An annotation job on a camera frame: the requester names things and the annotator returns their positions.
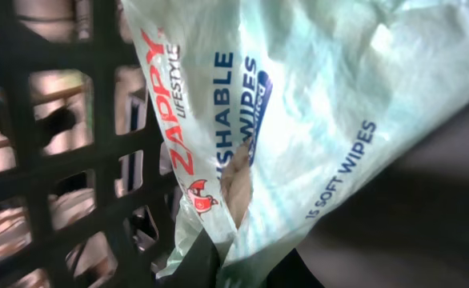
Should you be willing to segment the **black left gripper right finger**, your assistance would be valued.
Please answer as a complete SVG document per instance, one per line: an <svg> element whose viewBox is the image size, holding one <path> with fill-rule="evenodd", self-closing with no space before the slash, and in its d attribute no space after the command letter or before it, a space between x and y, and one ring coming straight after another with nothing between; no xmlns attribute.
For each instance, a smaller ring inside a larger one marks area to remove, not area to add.
<svg viewBox="0 0 469 288"><path fill-rule="evenodd" d="M266 288L324 288L293 249L267 276Z"/></svg>

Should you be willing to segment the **grey plastic shopping basket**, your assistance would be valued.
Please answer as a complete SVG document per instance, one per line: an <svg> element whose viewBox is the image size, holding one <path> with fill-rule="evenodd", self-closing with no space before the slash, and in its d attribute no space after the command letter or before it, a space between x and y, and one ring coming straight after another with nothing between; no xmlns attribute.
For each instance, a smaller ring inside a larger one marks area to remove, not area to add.
<svg viewBox="0 0 469 288"><path fill-rule="evenodd" d="M118 135L114 127L114 76L134 65L134 47L118 32L113 1L92 4L93 36L87 42L55 43L22 25L11 1L0 1L0 87L6 92L10 143L16 165L0 173L0 202L20 198L27 209L30 244L0 261L0 287L35 269L54 287L80 287L66 255L80 242L103 232L118 266L109 287L152 287L150 264L173 245L174 225L164 195L174 187L158 172L162 136L153 112L146 126ZM94 85L94 140L62 154L42 154L34 120L29 76L38 70L77 69ZM94 171L96 207L74 224L52 226L47 195L57 181Z"/></svg>

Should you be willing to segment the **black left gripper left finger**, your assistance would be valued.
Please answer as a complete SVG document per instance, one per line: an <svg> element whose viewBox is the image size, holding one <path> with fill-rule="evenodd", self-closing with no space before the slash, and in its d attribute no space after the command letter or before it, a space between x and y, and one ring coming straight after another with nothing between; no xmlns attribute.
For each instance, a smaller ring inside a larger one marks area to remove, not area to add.
<svg viewBox="0 0 469 288"><path fill-rule="evenodd" d="M167 288L215 288L220 259L205 230L195 239L176 271L166 277Z"/></svg>

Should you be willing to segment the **white flushable wipes pack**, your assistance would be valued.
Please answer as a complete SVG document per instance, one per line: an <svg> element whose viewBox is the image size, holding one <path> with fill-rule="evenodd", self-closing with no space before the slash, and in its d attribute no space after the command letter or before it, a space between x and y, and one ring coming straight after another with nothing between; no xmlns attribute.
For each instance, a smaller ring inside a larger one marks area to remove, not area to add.
<svg viewBox="0 0 469 288"><path fill-rule="evenodd" d="M327 213L469 103L469 0L122 4L222 287L257 287Z"/></svg>

